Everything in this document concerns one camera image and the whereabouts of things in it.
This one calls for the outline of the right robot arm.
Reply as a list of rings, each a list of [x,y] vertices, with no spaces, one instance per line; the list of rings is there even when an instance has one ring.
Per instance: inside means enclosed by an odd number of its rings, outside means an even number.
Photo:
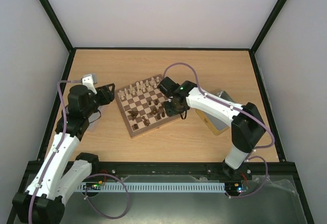
[[[258,108],[241,105],[202,91],[197,84],[183,84],[165,77],[158,89],[168,98],[163,103],[167,116],[186,114],[190,108],[200,110],[231,128],[232,147],[222,163],[223,174],[233,179],[241,172],[241,165],[265,133],[265,124]]]

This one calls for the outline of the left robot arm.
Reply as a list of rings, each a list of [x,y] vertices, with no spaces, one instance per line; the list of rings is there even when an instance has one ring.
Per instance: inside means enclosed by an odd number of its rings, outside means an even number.
[[[13,197],[13,208],[22,223],[60,223],[73,192],[97,172],[99,158],[91,153],[82,154],[68,172],[64,170],[89,127],[89,118],[114,100],[114,89],[113,83],[94,87],[85,82],[70,88],[52,148],[25,192]]]

